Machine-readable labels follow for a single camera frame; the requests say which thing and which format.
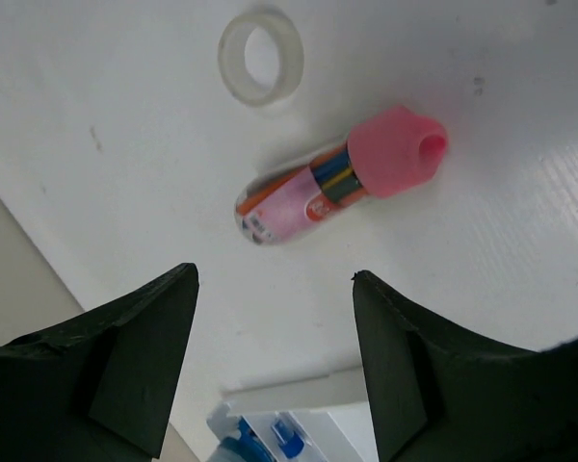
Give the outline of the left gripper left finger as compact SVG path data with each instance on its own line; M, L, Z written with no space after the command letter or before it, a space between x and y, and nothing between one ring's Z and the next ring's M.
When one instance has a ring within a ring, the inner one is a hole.
M197 267L181 264L0 346L0 461L158 458L197 293Z

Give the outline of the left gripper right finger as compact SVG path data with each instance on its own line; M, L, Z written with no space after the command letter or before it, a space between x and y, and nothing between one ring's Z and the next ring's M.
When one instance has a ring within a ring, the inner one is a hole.
M578 461L578 338L543 351L489 339L354 277L382 461Z

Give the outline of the clear blue-capped glue bottle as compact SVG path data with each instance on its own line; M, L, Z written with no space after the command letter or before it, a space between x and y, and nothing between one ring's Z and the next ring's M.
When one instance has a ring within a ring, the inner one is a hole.
M209 462L299 461L305 455L303 437L281 414L233 415L230 405L222 403L207 424L218 439Z

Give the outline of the white compartment tray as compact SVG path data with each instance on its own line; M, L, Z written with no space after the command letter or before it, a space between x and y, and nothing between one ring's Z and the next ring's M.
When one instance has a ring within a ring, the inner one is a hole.
M299 461L379 459L361 367L236 392L222 403L230 405L233 415L281 414L306 443Z

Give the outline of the pink-capped marker tube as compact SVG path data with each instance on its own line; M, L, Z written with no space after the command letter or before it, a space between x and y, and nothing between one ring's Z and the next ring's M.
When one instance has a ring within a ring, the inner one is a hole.
M439 121L393 107L253 180L236 200L236 224L254 244L283 244L365 198L387 199L430 181L448 145Z

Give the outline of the clear tape roll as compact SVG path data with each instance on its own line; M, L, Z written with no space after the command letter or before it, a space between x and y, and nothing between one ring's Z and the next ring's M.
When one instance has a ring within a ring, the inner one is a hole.
M282 11L264 6L249 10L223 30L218 67L225 87L242 104L275 104L290 97L302 81L301 36Z

